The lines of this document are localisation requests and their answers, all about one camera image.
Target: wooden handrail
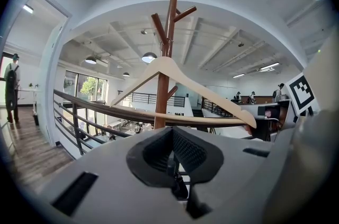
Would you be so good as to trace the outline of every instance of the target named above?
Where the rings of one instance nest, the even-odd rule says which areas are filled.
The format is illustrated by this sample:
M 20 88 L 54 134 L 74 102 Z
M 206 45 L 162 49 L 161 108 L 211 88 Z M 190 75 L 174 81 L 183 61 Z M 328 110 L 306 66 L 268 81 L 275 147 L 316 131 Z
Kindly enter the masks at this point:
M 131 121 L 139 121 L 139 122 L 144 122 L 144 123 L 154 123 L 154 116 L 152 115 L 139 115 L 139 114 L 131 114 L 129 110 L 124 110 L 124 109 L 113 109 L 110 108 L 108 105 L 102 105 L 102 104 L 97 104 L 97 103 L 91 103 L 89 101 L 82 100 L 80 98 L 68 95 L 64 92 L 54 90 L 54 94 L 60 96 L 61 98 L 64 98 L 72 103 L 76 103 L 77 105 L 83 106 L 85 108 L 88 108 L 90 110 L 109 115 L 112 117 L 116 118 L 121 118 L 125 120 L 131 120 Z M 239 123 L 239 124 L 217 124 L 217 125 L 211 125 L 208 123 L 204 122 L 185 122 L 182 120 L 172 120 L 168 119 L 166 120 L 166 124 L 168 126 L 191 126 L 191 127 L 232 127 L 232 126 L 242 126 L 245 125 L 245 123 Z

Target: window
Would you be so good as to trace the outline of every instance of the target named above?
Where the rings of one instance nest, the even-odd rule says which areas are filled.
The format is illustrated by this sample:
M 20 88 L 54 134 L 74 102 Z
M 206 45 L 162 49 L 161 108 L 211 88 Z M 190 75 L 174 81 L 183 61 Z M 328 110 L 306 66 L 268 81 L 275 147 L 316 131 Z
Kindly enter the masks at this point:
M 97 87 L 97 95 L 96 95 L 96 100 L 97 101 L 105 101 L 106 84 L 107 84 L 106 80 L 99 79 L 99 85 Z
M 95 111 L 89 109 L 88 110 L 88 120 L 91 122 L 96 123 L 95 121 Z M 96 135 L 96 131 L 95 131 L 95 127 L 90 125 L 90 135 L 91 136 L 95 136 Z
M 75 96 L 75 83 L 77 80 L 77 74 L 71 71 L 66 71 L 64 80 L 64 93 Z
M 64 92 L 87 101 L 105 101 L 107 80 L 66 71 Z

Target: window frame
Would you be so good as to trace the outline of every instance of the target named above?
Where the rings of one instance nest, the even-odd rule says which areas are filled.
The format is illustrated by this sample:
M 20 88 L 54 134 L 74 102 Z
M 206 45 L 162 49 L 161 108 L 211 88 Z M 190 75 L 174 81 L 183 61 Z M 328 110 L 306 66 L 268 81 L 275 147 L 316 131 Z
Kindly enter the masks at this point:
M 106 85 L 105 85 L 105 98 L 106 98 L 106 91 L 107 91 L 107 83 L 108 83 L 108 80 L 107 79 L 104 79 L 104 78 L 99 78 L 99 77 L 95 77 L 95 76 L 91 76 L 91 75 L 88 75 L 88 74 L 82 74 L 82 73 L 77 73 L 77 72 L 75 72 L 75 71 L 72 71 L 72 70 L 67 70 L 66 69 L 66 71 L 68 71 L 68 72 L 70 72 L 70 73 L 74 73 L 74 74 L 76 74 L 76 78 L 75 78 L 75 97 L 77 97 L 77 94 L 78 94 L 78 80 L 79 80 L 79 75 L 81 74 L 81 75 L 83 75 L 83 76 L 87 76 L 87 77 L 92 77 L 92 78 L 95 78 L 96 79 L 96 83 L 97 83 L 97 85 L 96 85 L 96 90 L 95 90 L 95 100 L 94 101 L 90 101 L 90 102 L 104 102 L 104 103 L 106 103 L 106 101 L 105 100 L 97 100 L 97 89 L 98 89 L 98 87 L 99 87 L 99 80 L 104 80 L 104 81 L 106 81 Z

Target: white wall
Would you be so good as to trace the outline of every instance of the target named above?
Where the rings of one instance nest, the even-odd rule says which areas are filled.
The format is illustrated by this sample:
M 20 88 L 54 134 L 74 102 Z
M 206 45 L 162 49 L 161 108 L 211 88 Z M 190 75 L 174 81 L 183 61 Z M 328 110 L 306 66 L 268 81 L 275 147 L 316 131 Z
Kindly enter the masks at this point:
M 298 74 L 300 71 L 291 65 L 283 68 L 280 74 L 270 71 L 245 75 L 239 78 L 238 88 L 241 95 L 250 95 L 254 91 L 257 96 L 271 96 L 279 84 L 286 83 Z
M 124 91 L 126 88 L 131 86 L 136 80 L 137 80 L 137 78 L 126 78 L 121 83 L 121 89 L 120 90 Z M 168 91 L 170 91 L 172 89 L 172 87 L 174 87 L 174 86 L 175 86 L 175 81 L 170 79 Z M 157 94 L 157 90 L 158 90 L 158 78 L 154 77 L 153 79 L 151 79 L 150 81 L 145 83 L 143 86 L 138 88 L 135 92 L 136 93 Z
M 122 106 L 155 112 L 155 104 L 122 101 Z M 174 113 L 184 113 L 184 116 L 186 117 L 193 117 L 193 112 L 189 99 L 185 98 L 185 107 L 168 105 L 167 114 L 174 115 Z
M 220 116 L 211 113 L 206 109 L 201 109 L 203 116 L 210 117 L 210 118 L 220 118 Z M 234 126 L 234 127 L 222 127 L 222 128 L 215 128 L 217 135 L 221 135 L 224 137 L 232 137 L 232 138 L 244 138 L 249 137 L 250 135 L 242 126 Z

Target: staircase railing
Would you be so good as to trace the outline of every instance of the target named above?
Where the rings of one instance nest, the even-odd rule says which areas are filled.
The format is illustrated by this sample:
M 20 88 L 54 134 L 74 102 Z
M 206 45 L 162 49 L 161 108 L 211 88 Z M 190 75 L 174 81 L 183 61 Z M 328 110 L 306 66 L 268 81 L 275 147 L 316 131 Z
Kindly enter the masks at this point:
M 137 102 L 137 103 L 147 103 L 147 104 L 156 104 L 157 94 L 148 94 L 148 93 L 137 93 L 133 92 L 123 99 L 127 102 Z M 181 96 L 172 96 L 168 99 L 167 105 L 185 107 L 185 97 Z
M 115 131 L 113 129 L 107 128 L 105 126 L 101 126 L 97 124 L 96 122 L 92 122 L 88 120 L 88 110 L 92 110 L 98 113 L 110 115 L 113 117 L 117 118 L 127 118 L 126 115 L 124 115 L 123 111 L 116 111 L 114 109 L 111 109 L 107 105 L 102 105 L 102 104 L 97 104 L 97 103 L 92 103 L 88 102 L 79 98 L 76 98 L 74 96 L 68 95 L 66 93 L 60 92 L 58 90 L 54 90 L 54 95 L 57 95 L 67 101 L 69 101 L 72 104 L 72 111 L 64 107 L 63 104 L 58 103 L 56 100 L 53 100 L 54 104 L 56 105 L 54 107 L 54 119 L 55 119 L 55 126 L 56 128 L 60 131 L 60 133 L 70 141 L 70 143 L 78 148 L 80 155 L 84 155 L 85 153 L 89 152 L 91 149 L 94 148 L 94 146 L 88 144 L 87 141 L 89 140 L 94 140 L 98 144 L 104 144 L 107 141 L 104 141 L 100 139 L 100 135 L 92 136 L 89 133 L 89 126 L 93 126 L 96 129 L 96 133 L 98 133 L 97 129 L 101 130 L 101 134 L 104 134 L 106 132 L 113 134 L 115 136 L 121 137 L 121 138 L 126 138 L 130 137 L 131 135 L 120 132 L 120 131 Z M 58 111 L 57 108 L 61 108 L 62 110 L 66 111 L 68 114 L 72 115 L 73 122 L 70 121 L 70 119 L 66 118 L 63 114 Z M 86 110 L 86 118 L 83 118 L 79 116 L 78 110 L 80 108 L 85 108 Z M 139 118 L 139 117 L 130 117 L 129 119 L 132 121 L 141 121 L 141 122 L 154 122 L 154 117 L 152 116 L 143 116 L 144 118 Z M 79 127 L 79 120 L 83 121 L 86 124 L 86 131 L 81 129 Z M 68 123 L 70 127 L 67 127 L 64 125 L 64 122 Z M 178 125 L 178 122 L 176 121 L 169 121 L 170 124 L 175 124 Z M 186 172 L 179 172 L 181 176 L 186 176 Z
M 208 99 L 203 99 L 202 108 L 210 111 L 213 114 L 219 115 L 221 117 L 234 117 L 231 113 L 227 112 L 225 109 L 221 108 L 217 104 L 209 101 Z
M 210 128 L 210 133 L 212 133 L 213 135 L 216 135 L 216 130 L 214 128 Z

